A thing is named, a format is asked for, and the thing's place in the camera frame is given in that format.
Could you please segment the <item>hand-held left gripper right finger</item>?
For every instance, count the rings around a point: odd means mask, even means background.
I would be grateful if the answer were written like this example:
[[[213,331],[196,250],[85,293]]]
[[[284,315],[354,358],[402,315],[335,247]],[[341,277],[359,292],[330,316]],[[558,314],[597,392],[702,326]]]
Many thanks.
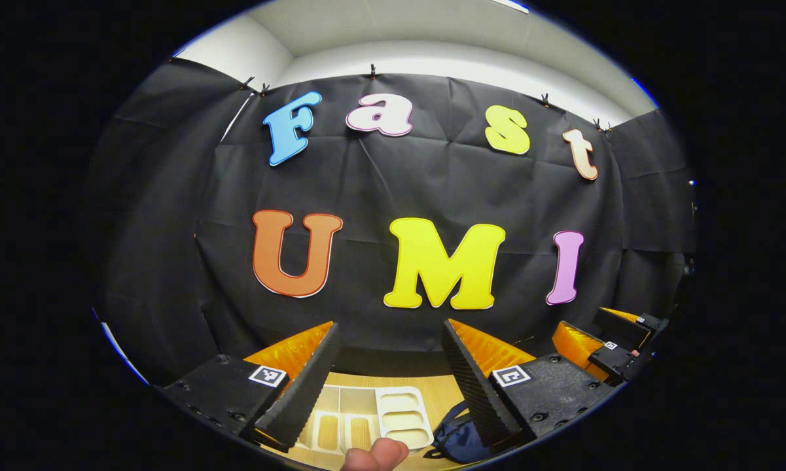
[[[615,388],[556,353],[485,374],[462,337],[464,324],[444,321],[444,355],[480,441],[507,448],[560,431],[606,402]]]

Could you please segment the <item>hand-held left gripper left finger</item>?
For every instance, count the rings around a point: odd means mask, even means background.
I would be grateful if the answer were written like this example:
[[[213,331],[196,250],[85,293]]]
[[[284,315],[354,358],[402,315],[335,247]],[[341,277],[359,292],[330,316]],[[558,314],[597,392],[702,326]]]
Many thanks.
[[[160,394],[219,431],[288,452],[340,348],[339,326],[327,322],[245,360],[217,355],[160,388]]]

